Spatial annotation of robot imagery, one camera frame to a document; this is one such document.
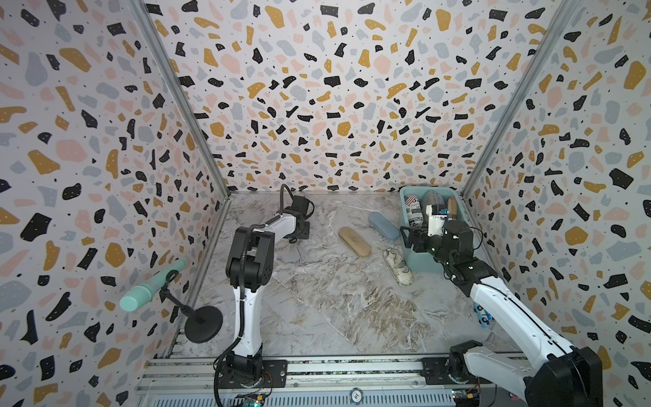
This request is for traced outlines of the tan fabric glasses case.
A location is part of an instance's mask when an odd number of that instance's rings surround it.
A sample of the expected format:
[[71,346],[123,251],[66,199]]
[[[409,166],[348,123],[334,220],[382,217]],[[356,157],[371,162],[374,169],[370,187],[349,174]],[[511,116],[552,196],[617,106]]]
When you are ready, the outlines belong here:
[[342,227],[338,236],[357,256],[366,258],[371,255],[371,246],[351,227]]

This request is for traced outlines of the plaid tartan glasses case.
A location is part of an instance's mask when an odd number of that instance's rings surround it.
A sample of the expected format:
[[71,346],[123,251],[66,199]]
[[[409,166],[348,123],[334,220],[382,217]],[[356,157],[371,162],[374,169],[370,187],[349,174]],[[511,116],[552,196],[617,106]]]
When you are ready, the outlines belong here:
[[459,217],[458,214],[458,204],[456,198],[449,198],[447,201],[447,217],[449,220],[457,220]]

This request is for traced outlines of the newspaper flag glasses case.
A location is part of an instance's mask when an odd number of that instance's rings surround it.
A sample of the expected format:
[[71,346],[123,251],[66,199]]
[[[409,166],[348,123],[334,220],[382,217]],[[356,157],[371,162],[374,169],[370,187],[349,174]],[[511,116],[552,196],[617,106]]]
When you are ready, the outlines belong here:
[[415,194],[405,196],[405,211],[407,214],[408,224],[410,227],[422,227],[424,216],[420,205],[420,200]]

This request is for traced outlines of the long lilac fabric glasses case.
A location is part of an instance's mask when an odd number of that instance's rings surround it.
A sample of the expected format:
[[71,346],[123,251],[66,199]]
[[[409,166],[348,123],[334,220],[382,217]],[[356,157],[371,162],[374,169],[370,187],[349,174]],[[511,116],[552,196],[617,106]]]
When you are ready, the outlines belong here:
[[425,193],[421,200],[422,207],[427,207],[428,205],[443,205],[446,207],[446,198],[444,198],[444,196],[440,195],[439,193],[436,193],[434,190],[429,190]]

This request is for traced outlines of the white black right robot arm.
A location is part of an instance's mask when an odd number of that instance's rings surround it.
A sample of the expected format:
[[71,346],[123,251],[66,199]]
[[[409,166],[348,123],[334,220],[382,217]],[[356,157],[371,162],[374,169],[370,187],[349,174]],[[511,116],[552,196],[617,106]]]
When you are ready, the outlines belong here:
[[509,290],[493,268],[475,256],[472,227],[447,219],[433,235],[401,227],[403,244],[427,253],[444,276],[486,310],[525,356],[515,361],[470,340],[451,347],[448,373],[457,383],[490,381],[530,406],[601,406],[603,367],[597,353],[579,349],[542,322]]

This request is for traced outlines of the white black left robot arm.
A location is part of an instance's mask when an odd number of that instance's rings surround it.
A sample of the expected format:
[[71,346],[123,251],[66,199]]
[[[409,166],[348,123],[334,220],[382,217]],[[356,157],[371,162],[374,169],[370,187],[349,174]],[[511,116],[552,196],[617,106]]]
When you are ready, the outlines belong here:
[[314,212],[311,200],[293,196],[290,205],[280,201],[271,219],[235,231],[225,267],[236,303],[233,343],[222,357],[230,371],[251,379],[262,375],[262,296],[272,277],[276,243],[308,239]]

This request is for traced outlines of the teal plastic storage box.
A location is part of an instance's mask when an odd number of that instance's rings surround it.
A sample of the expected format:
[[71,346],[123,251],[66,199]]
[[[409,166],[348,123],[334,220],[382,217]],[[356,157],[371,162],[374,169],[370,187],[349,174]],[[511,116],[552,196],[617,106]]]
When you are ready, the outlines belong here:
[[[433,191],[434,193],[437,193],[441,195],[445,200],[448,200],[449,198],[456,198],[459,201],[459,218],[461,220],[464,220],[466,222],[469,221],[469,214],[467,211],[467,208],[463,204],[463,201],[459,198],[458,193],[452,188],[446,188],[446,187],[427,187],[427,186],[415,186],[415,187],[402,187],[399,190],[399,196],[400,196],[400,204],[401,204],[401,215],[400,215],[400,229],[403,229],[404,227],[408,227],[409,224],[409,217],[407,213],[407,205],[405,203],[405,197],[407,195],[415,195],[417,196],[418,200],[420,202],[423,201],[423,198],[425,195]],[[405,263],[407,264],[408,268],[415,273],[415,274],[420,274],[420,273],[427,273],[427,272],[434,272],[435,274],[441,274],[442,273],[442,266],[438,264],[435,259],[430,256],[430,254],[427,253],[417,253],[413,251],[413,249],[408,248],[406,246],[406,238],[409,236],[409,232],[401,232],[401,237],[400,237],[400,243],[401,243],[401,249],[403,251],[403,259],[405,260]]]

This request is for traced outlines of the world map print glasses case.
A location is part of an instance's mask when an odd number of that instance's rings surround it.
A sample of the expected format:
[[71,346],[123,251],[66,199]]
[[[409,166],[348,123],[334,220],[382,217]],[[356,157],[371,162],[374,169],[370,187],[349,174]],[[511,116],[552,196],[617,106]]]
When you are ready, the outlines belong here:
[[410,268],[407,266],[403,254],[400,250],[395,248],[385,249],[383,252],[385,262],[391,271],[393,278],[399,286],[408,287],[413,284],[414,276]]

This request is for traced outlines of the light blue fabric glasses case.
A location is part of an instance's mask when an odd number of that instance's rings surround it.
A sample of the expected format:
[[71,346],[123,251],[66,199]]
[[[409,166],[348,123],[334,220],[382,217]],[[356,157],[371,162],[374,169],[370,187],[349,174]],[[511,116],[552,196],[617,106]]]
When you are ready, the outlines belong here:
[[386,240],[394,242],[400,237],[398,227],[393,225],[381,212],[371,212],[368,221],[371,227]]

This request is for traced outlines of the blue toy car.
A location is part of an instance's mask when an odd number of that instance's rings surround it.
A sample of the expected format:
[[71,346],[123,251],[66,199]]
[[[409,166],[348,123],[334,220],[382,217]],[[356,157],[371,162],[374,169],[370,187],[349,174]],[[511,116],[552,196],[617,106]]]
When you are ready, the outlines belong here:
[[474,304],[478,322],[483,328],[489,328],[493,324],[493,317],[481,305]]

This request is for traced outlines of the black round microphone stand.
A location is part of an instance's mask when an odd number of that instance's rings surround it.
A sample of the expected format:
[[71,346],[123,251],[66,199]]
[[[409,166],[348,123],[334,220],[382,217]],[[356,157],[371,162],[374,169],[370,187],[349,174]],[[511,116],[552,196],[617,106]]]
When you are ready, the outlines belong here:
[[195,344],[204,344],[213,339],[222,328],[223,315],[221,311],[212,306],[206,305],[199,309],[194,309],[190,305],[183,304],[176,298],[169,289],[169,285],[179,276],[179,271],[169,271],[165,277],[165,283],[159,290],[162,300],[169,300],[179,312],[186,317],[184,332],[186,338]]

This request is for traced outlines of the mint green handheld microphone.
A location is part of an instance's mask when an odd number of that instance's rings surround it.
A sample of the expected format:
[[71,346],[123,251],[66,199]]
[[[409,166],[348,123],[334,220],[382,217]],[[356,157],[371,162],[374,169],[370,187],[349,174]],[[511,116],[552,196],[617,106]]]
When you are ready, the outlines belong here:
[[187,258],[177,259],[166,268],[155,273],[144,283],[132,287],[120,299],[120,308],[127,313],[140,310],[140,308],[150,303],[161,289],[167,288],[171,281],[180,276],[188,262]]

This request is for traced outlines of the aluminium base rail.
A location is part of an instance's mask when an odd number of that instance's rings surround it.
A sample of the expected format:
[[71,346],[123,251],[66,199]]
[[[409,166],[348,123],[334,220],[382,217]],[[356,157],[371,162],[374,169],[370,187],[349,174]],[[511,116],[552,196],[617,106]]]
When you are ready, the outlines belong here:
[[251,386],[216,383],[209,358],[150,361],[136,387],[138,406],[523,406],[487,378],[455,383],[447,354],[276,356]]

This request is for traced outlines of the aluminium wall frame strip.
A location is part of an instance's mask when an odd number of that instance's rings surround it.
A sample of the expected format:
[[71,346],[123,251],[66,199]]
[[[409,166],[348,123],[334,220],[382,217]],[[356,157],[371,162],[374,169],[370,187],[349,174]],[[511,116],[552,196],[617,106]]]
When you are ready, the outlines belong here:
[[149,12],[147,11],[146,3],[144,1],[129,0],[126,2],[127,6],[134,17],[139,30],[142,32],[144,40],[154,57],[157,66],[161,72],[164,83],[171,93],[175,104],[180,111],[180,115],[189,127],[189,132],[196,143],[198,150],[205,162],[211,175],[211,179],[216,185],[222,198],[228,198],[230,193],[224,183],[220,170],[211,154],[210,147],[208,146],[203,132],[198,124],[191,105],[188,102],[185,94],[181,90],[181,83],[173,70],[169,56],[164,49],[164,44],[161,42],[157,31],[155,30],[154,22],[152,22]]

